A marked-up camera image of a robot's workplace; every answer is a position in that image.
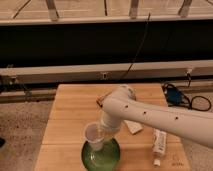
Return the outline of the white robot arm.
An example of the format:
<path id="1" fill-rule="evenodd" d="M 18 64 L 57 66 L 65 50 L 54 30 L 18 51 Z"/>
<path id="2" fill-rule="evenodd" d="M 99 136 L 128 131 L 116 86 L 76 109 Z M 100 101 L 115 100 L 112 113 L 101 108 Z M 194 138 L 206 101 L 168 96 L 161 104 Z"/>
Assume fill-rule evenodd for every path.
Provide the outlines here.
<path id="1" fill-rule="evenodd" d="M 117 131 L 123 120 L 134 121 L 213 149 L 213 113 L 139 102 L 134 90 L 121 85 L 102 101 L 101 123 Z"/>

